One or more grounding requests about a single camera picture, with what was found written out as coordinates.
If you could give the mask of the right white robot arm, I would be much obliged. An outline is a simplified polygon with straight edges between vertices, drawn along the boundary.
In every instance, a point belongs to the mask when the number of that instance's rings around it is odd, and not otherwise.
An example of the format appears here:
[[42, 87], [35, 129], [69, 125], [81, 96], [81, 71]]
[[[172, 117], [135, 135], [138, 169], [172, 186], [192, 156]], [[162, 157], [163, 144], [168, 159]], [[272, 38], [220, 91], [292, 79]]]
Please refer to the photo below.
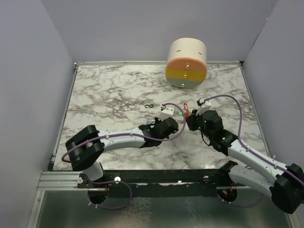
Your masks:
[[286, 165], [249, 148], [237, 135], [224, 128], [222, 118], [215, 110], [202, 114], [193, 110], [186, 123], [189, 130], [199, 130], [202, 137], [207, 137], [216, 151], [243, 163], [218, 174], [222, 185], [233, 182], [246, 185], [268, 196], [288, 214], [293, 214], [303, 203], [304, 171], [299, 165]]

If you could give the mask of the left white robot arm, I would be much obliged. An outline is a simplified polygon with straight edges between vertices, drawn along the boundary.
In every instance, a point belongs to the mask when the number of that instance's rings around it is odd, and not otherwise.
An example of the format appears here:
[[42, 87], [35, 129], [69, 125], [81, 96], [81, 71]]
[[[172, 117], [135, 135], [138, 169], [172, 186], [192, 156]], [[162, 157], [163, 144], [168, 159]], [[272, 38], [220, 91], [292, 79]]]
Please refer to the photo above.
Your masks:
[[100, 132], [88, 125], [66, 141], [67, 154], [62, 161], [70, 163], [73, 171], [82, 171], [92, 186], [104, 184], [105, 173], [97, 159], [103, 152], [124, 148], [149, 148], [159, 146], [178, 131], [178, 123], [171, 117], [155, 118], [154, 124], [143, 124], [121, 132]]

